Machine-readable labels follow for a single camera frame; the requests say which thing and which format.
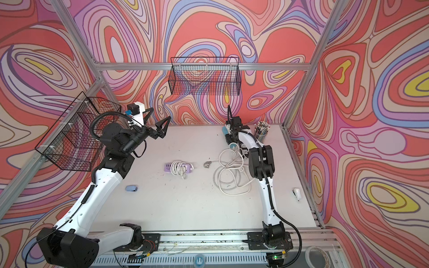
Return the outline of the blue power strip with cord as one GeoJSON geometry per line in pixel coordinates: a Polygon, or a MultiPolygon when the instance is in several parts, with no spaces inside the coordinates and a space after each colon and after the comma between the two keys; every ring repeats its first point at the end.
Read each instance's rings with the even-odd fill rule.
{"type": "Polygon", "coordinates": [[[229,197],[247,195],[251,192],[251,183],[246,168],[247,157],[238,142],[228,141],[228,148],[219,154],[217,163],[219,167],[213,173],[214,186],[229,197]]]}

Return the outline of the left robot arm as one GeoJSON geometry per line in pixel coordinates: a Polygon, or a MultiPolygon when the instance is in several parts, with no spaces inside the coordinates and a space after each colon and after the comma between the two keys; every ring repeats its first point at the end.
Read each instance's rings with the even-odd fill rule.
{"type": "Polygon", "coordinates": [[[89,268],[95,259],[119,247],[141,251],[145,238],[141,226],[122,223],[110,232],[91,235],[90,228],[113,190],[125,179],[137,158],[135,150],[148,137],[164,138],[171,117],[146,125],[154,112],[138,114],[108,111],[89,126],[90,135],[105,146],[105,157],[91,172],[91,182],[71,209],[51,228],[44,227],[36,237],[48,264],[64,268],[89,268]]]}

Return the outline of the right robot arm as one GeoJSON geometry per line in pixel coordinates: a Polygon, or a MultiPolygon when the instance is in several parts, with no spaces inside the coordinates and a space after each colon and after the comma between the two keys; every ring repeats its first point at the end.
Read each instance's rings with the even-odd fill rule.
{"type": "Polygon", "coordinates": [[[263,208],[262,245],[283,254],[293,249],[290,233],[285,226],[291,227],[298,236],[298,251],[290,261],[280,261],[278,255],[272,254],[268,260],[269,268],[288,268],[295,264],[302,251],[302,236],[298,228],[277,212],[275,203],[273,175],[275,172],[273,149],[264,145],[252,133],[249,126],[244,125],[239,116],[233,116],[231,107],[227,108],[225,123],[227,141],[236,143],[238,149],[247,149],[250,176],[259,183],[259,192],[263,208]]]}

